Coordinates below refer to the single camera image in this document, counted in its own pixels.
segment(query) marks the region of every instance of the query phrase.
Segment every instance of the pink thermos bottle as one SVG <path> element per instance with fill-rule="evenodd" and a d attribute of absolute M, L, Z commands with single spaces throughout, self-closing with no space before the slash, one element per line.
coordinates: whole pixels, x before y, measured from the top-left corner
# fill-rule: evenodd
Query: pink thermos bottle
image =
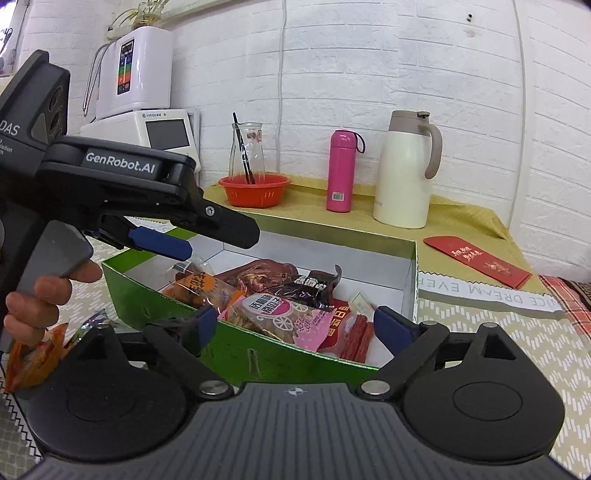
<path fill-rule="evenodd" d="M 363 149 L 358 147 L 358 137 Z M 365 153 L 365 140 L 358 133 L 337 130 L 330 137 L 329 187 L 326 196 L 326 209 L 331 212 L 351 211 L 353 183 L 355 181 L 355 157 Z"/>

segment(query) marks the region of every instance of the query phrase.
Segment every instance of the white appliance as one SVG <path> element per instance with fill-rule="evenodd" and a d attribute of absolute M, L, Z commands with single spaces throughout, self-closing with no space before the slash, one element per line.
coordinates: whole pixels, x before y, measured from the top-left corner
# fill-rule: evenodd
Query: white appliance
<path fill-rule="evenodd" d="M 111 44 L 100 67 L 96 119 L 170 107 L 173 34 L 141 27 Z"/>
<path fill-rule="evenodd" d="M 195 180 L 199 185 L 201 170 L 197 152 L 199 112 L 195 109 L 142 110 L 122 113 L 84 125 L 80 129 L 80 134 L 83 137 L 188 155 L 197 163 Z"/>

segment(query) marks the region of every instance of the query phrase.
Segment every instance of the green box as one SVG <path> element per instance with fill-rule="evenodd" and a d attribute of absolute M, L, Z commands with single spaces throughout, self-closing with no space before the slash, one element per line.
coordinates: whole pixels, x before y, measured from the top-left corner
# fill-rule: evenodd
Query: green box
<path fill-rule="evenodd" d="M 301 220 L 250 213 L 261 228 L 260 242 L 241 250 L 181 229 L 170 235 L 189 240 L 194 252 L 207 259 L 215 273 L 256 258 L 289 262 L 303 270 L 343 268 L 335 296 L 348 300 L 357 291 L 372 303 L 387 305 L 413 322 L 417 320 L 417 248 L 415 242 Z M 141 329 L 148 322 L 194 312 L 189 306 L 158 292 L 166 286 L 166 270 L 174 263 L 146 252 L 126 251 L 103 263 L 119 318 Z M 229 382 L 359 384 L 390 355 L 372 343 L 371 365 L 331 358 L 275 339 L 218 322 L 202 361 Z"/>

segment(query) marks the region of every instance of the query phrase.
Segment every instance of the monitor screen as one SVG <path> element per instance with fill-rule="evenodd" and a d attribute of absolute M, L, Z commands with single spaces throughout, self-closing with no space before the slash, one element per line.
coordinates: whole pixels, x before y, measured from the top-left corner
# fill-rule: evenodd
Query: monitor screen
<path fill-rule="evenodd" d="M 184 120 L 153 120 L 146 122 L 150 146 L 156 150 L 188 147 L 189 138 Z"/>

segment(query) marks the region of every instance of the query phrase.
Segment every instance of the jug handle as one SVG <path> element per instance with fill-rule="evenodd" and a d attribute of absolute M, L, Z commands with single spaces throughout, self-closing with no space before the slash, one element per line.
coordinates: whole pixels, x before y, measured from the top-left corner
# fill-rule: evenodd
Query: jug handle
<path fill-rule="evenodd" d="M 429 159 L 429 165 L 427 165 L 427 169 L 425 170 L 425 178 L 431 180 L 439 171 L 441 151 L 443 150 L 443 139 L 441 138 L 441 132 L 435 125 L 420 123 L 418 127 L 421 130 L 428 131 L 433 142 L 433 146 L 431 147 L 431 158 Z"/>

